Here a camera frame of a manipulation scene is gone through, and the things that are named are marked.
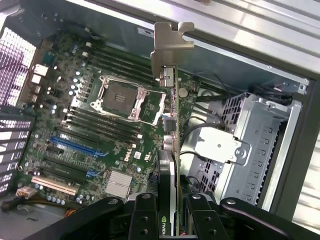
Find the silver chipset heatsink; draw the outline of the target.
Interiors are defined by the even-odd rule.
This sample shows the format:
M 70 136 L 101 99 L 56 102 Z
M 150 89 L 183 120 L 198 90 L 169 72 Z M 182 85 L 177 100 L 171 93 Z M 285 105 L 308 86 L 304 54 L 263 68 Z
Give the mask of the silver chipset heatsink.
M 125 199 L 130 192 L 132 179 L 132 175 L 112 170 L 105 187 L 105 193 Z

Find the green Dell motherboard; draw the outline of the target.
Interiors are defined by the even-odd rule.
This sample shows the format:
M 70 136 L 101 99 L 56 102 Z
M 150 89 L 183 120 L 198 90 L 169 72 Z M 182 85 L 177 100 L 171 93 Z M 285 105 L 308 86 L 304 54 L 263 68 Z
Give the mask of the green Dell motherboard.
M 43 82 L 32 90 L 34 103 L 25 109 L 35 122 L 17 167 L 15 196 L 23 201 L 54 205 L 91 204 L 106 196 L 112 170 L 132 176 L 130 191 L 142 192 L 156 176 L 157 152 L 163 147 L 164 116 L 170 112 L 170 90 L 160 88 L 148 60 L 104 45 L 93 37 L 61 31 L 41 47 L 43 64 L 49 67 Z M 141 107 L 140 121 L 102 115 L 90 107 L 97 99 L 107 75 L 137 83 L 150 94 Z M 188 96 L 179 97 L 180 125 L 192 114 L 200 81 L 180 71 L 179 88 Z M 162 92 L 165 107 L 157 125 L 152 122 L 159 110 Z M 50 141 L 63 138 L 91 149 L 108 152 L 94 157 Z M 33 176 L 79 188 L 69 195 L 32 183 Z

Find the grey metal disk bay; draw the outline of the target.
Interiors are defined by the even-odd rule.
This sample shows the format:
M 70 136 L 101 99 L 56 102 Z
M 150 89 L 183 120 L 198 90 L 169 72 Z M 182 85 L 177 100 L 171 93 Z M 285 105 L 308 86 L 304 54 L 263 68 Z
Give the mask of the grey metal disk bay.
M 234 197 L 270 211 L 302 107 L 250 93 L 196 103 L 180 172 L 216 201 Z

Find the white expansion slot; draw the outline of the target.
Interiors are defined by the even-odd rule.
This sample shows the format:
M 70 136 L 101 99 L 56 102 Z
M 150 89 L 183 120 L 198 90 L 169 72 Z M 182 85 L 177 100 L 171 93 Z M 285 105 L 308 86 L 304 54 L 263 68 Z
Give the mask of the white expansion slot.
M 65 183 L 41 176 L 33 176 L 31 182 L 72 196 L 75 196 L 79 191 L 78 187 L 69 186 Z

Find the blue expansion slot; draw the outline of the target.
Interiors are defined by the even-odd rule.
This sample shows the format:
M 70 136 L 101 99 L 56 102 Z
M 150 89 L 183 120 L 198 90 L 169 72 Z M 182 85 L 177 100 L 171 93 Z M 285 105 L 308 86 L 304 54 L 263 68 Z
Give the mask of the blue expansion slot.
M 108 152 L 102 152 L 97 149 L 93 149 L 93 148 L 81 145 L 79 143 L 72 142 L 68 139 L 64 139 L 56 136 L 51 136 L 49 140 L 52 143 L 71 148 L 73 150 L 79 151 L 81 153 L 84 153 L 93 157 L 105 157 L 109 154 Z

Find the metal socket cover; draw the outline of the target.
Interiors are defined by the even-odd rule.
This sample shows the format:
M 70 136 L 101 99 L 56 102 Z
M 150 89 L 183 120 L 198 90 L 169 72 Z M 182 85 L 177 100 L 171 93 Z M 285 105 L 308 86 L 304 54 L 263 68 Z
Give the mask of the metal socket cover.
M 162 116 L 164 109 L 165 109 L 165 100 L 166 100 L 166 93 L 162 92 L 161 93 L 161 98 L 160 98 L 160 102 L 159 102 L 159 110 L 158 112 L 155 114 L 154 120 L 152 122 L 153 126 L 156 126 L 158 123 L 159 118 Z

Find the grey power supply unit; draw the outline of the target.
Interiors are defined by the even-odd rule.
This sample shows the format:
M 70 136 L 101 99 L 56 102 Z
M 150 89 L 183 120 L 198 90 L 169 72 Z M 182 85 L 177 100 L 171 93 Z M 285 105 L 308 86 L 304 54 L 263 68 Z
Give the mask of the grey power supply unit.
M 19 205 L 0 210 L 0 240 L 22 240 L 64 218 L 65 207 L 49 204 Z

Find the CPU socket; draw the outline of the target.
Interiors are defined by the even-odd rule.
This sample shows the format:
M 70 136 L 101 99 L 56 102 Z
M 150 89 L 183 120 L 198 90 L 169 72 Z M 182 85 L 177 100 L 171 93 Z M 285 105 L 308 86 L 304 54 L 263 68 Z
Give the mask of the CPU socket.
M 90 107 L 105 116 L 140 121 L 142 105 L 150 91 L 138 83 L 115 76 L 101 75 L 99 79 L 101 87 Z

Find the open grey PC case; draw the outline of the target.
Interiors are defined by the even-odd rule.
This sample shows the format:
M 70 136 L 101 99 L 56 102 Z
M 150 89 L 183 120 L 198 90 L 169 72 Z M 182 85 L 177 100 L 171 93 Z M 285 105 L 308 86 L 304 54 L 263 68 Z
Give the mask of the open grey PC case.
M 320 0 L 0 0 L 0 210 L 53 205 L 66 208 L 66 218 L 106 197 L 119 198 L 61 205 L 16 197 L 18 165 L 35 123 L 25 107 L 35 102 L 32 91 L 49 72 L 41 47 L 59 32 L 94 38 L 148 60 L 158 86 L 167 89 L 151 62 L 159 22 L 171 23 L 173 30 L 179 23 L 194 24 L 183 35 L 194 48 L 184 51 L 178 64 L 178 75 L 185 72 L 200 81 L 188 122 L 197 103 L 245 93 L 286 106 L 301 102 L 271 209 L 246 203 L 291 222 L 294 240 L 320 240 Z M 188 122 L 180 125 L 179 176 L 185 175 L 181 155 Z M 158 213 L 160 150 L 155 177 L 144 191 L 119 198 L 124 203 L 151 193 Z M 212 192 L 200 190 L 196 178 L 185 176 L 193 191 L 217 204 L 228 198 L 217 201 Z

